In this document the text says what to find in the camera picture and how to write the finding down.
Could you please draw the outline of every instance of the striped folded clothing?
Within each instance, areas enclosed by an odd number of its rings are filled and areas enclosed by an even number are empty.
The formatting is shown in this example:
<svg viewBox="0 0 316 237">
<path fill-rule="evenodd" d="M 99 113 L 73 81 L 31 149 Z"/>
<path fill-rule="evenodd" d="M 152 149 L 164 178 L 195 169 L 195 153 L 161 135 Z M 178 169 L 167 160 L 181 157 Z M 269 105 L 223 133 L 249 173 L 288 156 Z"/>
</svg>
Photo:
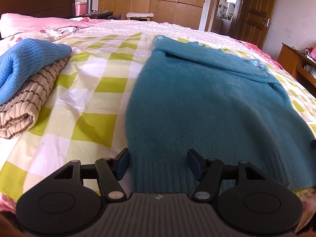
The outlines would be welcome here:
<svg viewBox="0 0 316 237">
<path fill-rule="evenodd" d="M 16 94 L 0 105 L 0 137 L 15 138 L 31 129 L 69 56 L 29 77 Z"/>
</svg>

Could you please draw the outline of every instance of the stool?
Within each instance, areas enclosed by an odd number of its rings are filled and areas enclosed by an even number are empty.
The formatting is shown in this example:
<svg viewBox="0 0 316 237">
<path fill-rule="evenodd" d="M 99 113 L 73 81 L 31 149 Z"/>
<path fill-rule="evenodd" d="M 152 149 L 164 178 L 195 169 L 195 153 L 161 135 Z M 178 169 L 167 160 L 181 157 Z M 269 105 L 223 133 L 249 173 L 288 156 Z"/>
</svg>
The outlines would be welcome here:
<svg viewBox="0 0 316 237">
<path fill-rule="evenodd" d="M 127 20 L 150 21 L 154 15 L 152 13 L 129 12 L 126 14 Z"/>
</svg>

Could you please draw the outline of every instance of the pink pillow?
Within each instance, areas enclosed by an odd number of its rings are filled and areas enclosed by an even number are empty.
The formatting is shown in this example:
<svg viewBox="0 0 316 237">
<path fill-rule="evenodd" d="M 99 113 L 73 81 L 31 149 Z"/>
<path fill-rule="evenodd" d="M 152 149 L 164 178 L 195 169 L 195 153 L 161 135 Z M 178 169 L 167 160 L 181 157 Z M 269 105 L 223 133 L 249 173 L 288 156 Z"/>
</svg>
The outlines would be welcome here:
<svg viewBox="0 0 316 237">
<path fill-rule="evenodd" d="M 2 38 L 18 33 L 30 32 L 41 29 L 56 30 L 63 27 L 86 28 L 89 23 L 61 18 L 33 18 L 15 13 L 2 14 L 0 18 L 0 34 Z"/>
<path fill-rule="evenodd" d="M 314 60 L 316 60 L 316 47 L 312 50 L 309 56 L 312 57 Z"/>
</svg>

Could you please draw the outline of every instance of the yellow and white checkered fabric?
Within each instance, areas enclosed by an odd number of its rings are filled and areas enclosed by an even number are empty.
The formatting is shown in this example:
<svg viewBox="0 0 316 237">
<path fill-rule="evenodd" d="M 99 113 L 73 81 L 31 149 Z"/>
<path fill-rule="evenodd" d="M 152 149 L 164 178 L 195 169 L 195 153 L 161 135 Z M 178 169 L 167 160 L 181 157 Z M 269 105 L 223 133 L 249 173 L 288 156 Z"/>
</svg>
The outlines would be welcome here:
<svg viewBox="0 0 316 237">
<path fill-rule="evenodd" d="M 58 41 L 71 46 L 73 56 L 58 76 L 35 126 L 17 139 L 0 140 L 1 149 L 10 149 L 0 170 L 0 192 L 18 200 L 67 161 L 90 164 L 102 157 L 114 157 L 127 146 L 125 109 L 136 78 L 151 55 L 153 38 L 140 32 L 68 36 Z M 255 58 L 238 50 L 224 51 Z M 267 66 L 315 133 L 314 97 L 287 72 Z"/>
</svg>

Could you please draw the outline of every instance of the bed sheet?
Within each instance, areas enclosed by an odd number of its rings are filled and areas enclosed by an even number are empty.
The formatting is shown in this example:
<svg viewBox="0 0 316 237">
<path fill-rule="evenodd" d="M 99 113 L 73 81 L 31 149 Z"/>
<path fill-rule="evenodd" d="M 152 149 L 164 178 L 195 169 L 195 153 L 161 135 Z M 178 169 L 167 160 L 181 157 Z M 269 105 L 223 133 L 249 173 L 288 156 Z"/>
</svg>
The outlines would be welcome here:
<svg viewBox="0 0 316 237">
<path fill-rule="evenodd" d="M 246 59 L 260 59 L 316 133 L 315 98 L 286 71 L 240 42 L 168 23 L 101 21 L 56 41 L 72 47 L 72 58 L 58 76 L 35 126 L 16 139 L 0 139 L 1 193 L 16 201 L 67 161 L 78 159 L 90 164 L 102 157 L 115 157 L 127 146 L 125 109 L 157 34 L 180 42 L 198 41 Z M 121 181 L 127 194 L 129 183 L 127 172 Z M 94 180 L 84 184 L 97 190 Z M 305 198 L 306 194 L 297 192 L 299 197 Z"/>
</svg>

